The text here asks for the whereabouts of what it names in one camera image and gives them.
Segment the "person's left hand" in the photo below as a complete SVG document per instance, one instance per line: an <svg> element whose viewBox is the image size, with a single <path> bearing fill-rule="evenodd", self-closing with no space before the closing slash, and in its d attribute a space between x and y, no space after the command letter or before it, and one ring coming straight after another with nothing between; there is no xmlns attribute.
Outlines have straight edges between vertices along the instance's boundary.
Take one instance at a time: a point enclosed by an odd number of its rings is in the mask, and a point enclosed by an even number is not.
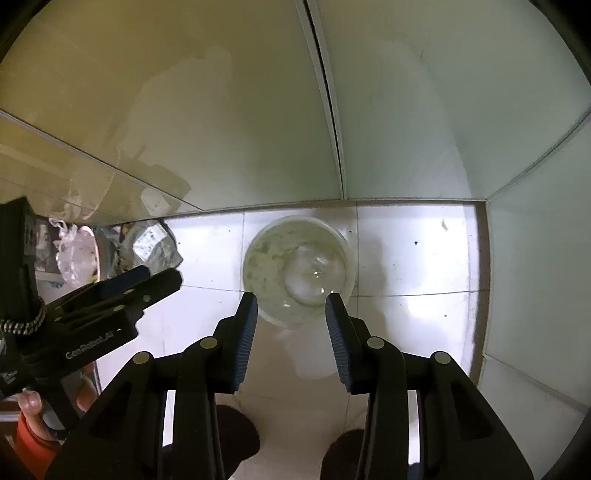
<svg viewBox="0 0 591 480"><path fill-rule="evenodd" d="M98 397L98 392L93 383L95 379L94 371L95 364L91 363L83 367L80 373L75 376L77 380L75 405L78 412L86 413ZM33 390L24 389L17 395L17 401L21 414L32 433L41 440L57 442L56 430L50 428L43 418L45 406L40 394Z"/></svg>

